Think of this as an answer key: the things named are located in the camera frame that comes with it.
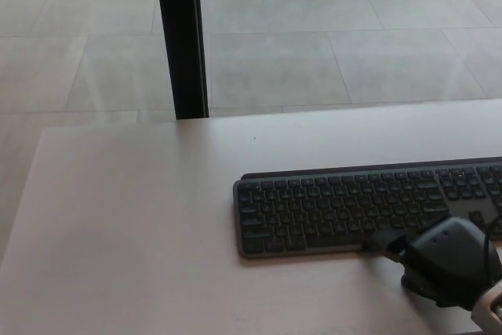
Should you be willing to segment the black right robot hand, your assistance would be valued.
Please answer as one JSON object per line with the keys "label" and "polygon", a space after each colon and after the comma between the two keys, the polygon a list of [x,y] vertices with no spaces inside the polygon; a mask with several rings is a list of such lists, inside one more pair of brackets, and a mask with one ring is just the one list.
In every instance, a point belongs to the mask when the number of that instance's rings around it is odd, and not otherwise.
{"label": "black right robot hand", "polygon": [[440,308],[471,311],[501,280],[496,248],[474,223],[459,217],[435,220],[415,234],[386,227],[366,238],[363,249],[402,265],[402,286]]}

